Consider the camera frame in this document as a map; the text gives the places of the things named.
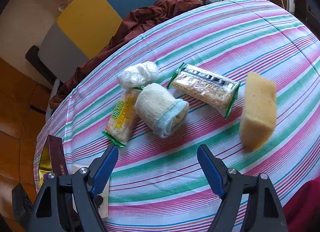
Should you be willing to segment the red garment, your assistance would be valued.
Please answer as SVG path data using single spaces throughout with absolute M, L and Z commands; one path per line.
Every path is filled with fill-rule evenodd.
M 319 177 L 306 182 L 283 210 L 288 231 L 320 231 Z

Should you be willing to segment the yellow sponge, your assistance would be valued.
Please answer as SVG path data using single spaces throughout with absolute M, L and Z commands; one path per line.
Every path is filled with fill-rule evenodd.
M 248 151 L 263 146 L 277 123 L 276 84 L 261 75 L 248 73 L 244 105 L 240 117 L 239 137 Z

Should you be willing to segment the white plastic bag ball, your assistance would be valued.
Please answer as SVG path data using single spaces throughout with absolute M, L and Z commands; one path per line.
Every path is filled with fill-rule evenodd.
M 159 77 L 158 67 L 151 61 L 135 64 L 125 68 L 117 76 L 119 85 L 124 89 L 146 86 Z

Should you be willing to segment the dark red blanket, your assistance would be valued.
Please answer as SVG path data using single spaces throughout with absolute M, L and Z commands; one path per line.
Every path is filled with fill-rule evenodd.
M 204 6 L 201 0 L 158 0 L 151 6 L 129 12 L 108 45 L 91 60 L 77 67 L 73 76 L 59 87 L 49 101 L 49 108 L 56 110 L 89 73 L 129 41 L 169 19 L 201 6 Z

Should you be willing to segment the maroon gold storage box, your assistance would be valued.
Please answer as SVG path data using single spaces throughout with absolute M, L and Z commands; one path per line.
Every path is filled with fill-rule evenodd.
M 40 157 L 39 187 L 43 185 L 44 179 L 51 172 L 56 173 L 58 176 L 68 175 L 62 139 L 48 135 Z

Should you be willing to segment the white cardboard box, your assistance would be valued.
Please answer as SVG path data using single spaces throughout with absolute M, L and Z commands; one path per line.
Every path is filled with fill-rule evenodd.
M 73 164 L 72 165 L 72 172 L 76 173 L 80 168 L 82 168 L 82 165 Z M 99 215 L 102 219 L 108 217 L 109 187 L 110 187 L 110 179 L 107 181 L 103 192 L 101 194 L 99 194 L 95 199 L 95 203 L 98 208 Z M 75 201 L 74 201 L 74 196 L 72 196 L 72 203 L 73 203 L 73 209 L 78 213 L 78 211 L 76 209 Z

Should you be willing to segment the cream blue rolled sock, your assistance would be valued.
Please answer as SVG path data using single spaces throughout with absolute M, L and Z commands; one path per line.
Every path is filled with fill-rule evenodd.
M 152 83 L 140 92 L 135 110 L 155 135 L 166 138 L 182 124 L 188 114 L 189 102 L 176 99 L 166 88 Z

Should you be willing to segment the striped bed sheet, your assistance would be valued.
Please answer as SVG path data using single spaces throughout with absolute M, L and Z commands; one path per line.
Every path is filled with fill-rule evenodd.
M 67 169 L 86 166 L 110 144 L 103 135 L 122 94 L 117 75 L 155 62 L 166 86 L 182 64 L 240 82 L 224 118 L 176 89 L 189 113 L 161 139 L 140 121 L 120 149 L 109 193 L 108 231 L 206 231 L 220 205 L 197 161 L 199 145 L 246 175 L 267 173 L 286 204 L 319 176 L 319 40 L 298 19 L 265 0 L 206 5 L 141 34 L 94 69 L 60 104 L 37 137 L 34 169 L 48 135 L 62 139 Z M 263 147 L 246 152 L 239 139 L 246 77 L 254 71 L 277 87 L 277 124 Z

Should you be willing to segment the yellow green cracker packet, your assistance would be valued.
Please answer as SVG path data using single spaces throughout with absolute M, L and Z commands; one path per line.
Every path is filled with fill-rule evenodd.
M 142 90 L 126 89 L 117 101 L 103 135 L 119 147 L 125 147 L 138 119 L 135 104 Z

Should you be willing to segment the silver cracker packet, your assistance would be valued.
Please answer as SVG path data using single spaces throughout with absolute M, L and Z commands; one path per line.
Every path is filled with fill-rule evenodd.
M 167 89 L 172 87 L 212 106 L 226 119 L 238 98 L 240 82 L 183 63 L 167 84 Z

